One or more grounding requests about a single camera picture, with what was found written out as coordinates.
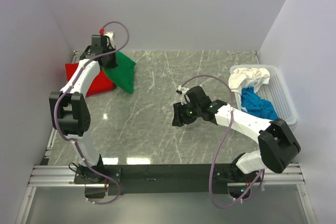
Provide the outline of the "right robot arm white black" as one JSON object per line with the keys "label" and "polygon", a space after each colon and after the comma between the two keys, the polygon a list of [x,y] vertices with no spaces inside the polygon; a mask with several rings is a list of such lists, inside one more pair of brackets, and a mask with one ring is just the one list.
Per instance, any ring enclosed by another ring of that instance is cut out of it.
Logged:
{"label": "right robot arm white black", "polygon": [[173,105],[173,126],[182,127],[201,118],[235,130],[259,145],[257,151],[240,154],[226,170],[218,171],[218,178],[241,182],[253,172],[266,168],[281,174],[301,151],[292,130],[283,119],[271,121],[258,118],[227,102],[212,101],[200,86],[189,89],[184,97],[186,102]]}

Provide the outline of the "green t shirt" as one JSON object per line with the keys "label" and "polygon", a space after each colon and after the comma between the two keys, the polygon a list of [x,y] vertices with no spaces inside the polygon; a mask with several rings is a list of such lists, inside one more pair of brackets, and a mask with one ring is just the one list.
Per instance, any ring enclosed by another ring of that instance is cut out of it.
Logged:
{"label": "green t shirt", "polygon": [[134,91],[134,70],[136,63],[120,51],[116,52],[115,56],[118,66],[116,68],[104,69],[105,75],[120,89],[132,94]]}

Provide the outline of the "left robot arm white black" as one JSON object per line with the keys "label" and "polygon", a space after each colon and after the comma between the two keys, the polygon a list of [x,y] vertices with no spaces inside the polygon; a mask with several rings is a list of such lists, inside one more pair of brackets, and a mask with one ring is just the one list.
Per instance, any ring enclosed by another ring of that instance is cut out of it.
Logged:
{"label": "left robot arm white black", "polygon": [[87,133],[91,115],[86,95],[94,79],[105,67],[117,67],[113,32],[101,30],[91,37],[91,45],[83,52],[73,75],[58,92],[49,96],[52,124],[59,135],[71,143],[80,161],[76,173],[91,182],[104,179],[105,170],[101,155]]}

